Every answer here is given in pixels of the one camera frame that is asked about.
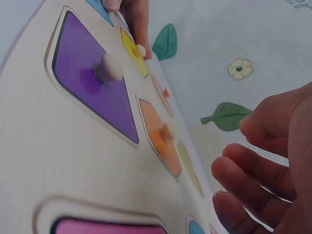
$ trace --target knob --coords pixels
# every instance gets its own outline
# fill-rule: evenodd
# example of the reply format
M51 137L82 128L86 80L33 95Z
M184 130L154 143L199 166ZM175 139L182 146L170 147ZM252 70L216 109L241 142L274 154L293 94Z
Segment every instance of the knob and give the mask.
M107 81L122 81L122 66L116 57L112 54L105 53L100 63L94 68L97 78L105 83Z
M137 58L143 58L146 56L146 50L143 45L137 44L133 53Z
M159 133L164 141L172 141L176 138L177 127L173 123L167 122L160 128Z
M164 91L162 91L162 95L164 98L170 98L171 97L171 93L168 89L164 89Z

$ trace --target flower print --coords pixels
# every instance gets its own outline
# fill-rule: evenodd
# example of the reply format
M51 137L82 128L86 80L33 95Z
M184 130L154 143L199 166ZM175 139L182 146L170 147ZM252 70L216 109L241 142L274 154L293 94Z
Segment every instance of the flower print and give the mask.
M235 80L248 77L253 71L252 63L247 59L237 58L228 66L229 75Z

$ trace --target purple diamond piece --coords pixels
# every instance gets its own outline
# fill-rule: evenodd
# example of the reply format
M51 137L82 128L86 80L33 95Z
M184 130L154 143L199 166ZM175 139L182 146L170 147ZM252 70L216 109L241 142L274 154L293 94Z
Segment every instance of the purple diamond piece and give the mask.
M67 11L52 68L59 83L103 120L138 144L125 81L102 84L94 66L106 53L77 17Z

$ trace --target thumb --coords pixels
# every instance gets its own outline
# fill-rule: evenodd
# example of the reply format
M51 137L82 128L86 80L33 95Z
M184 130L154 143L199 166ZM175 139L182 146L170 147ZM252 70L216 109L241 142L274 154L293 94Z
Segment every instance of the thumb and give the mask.
M247 139L288 139L289 123L295 109L312 95L312 82L263 100L243 119L240 130Z
M101 0L104 8L109 12L116 12L120 9L122 0Z

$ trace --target pink puzzle piece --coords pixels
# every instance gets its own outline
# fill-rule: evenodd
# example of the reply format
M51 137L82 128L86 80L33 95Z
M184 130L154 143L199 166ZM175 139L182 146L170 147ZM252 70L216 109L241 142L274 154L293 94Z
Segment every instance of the pink puzzle piece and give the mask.
M166 234L160 226L101 223L84 220L62 220L53 234Z

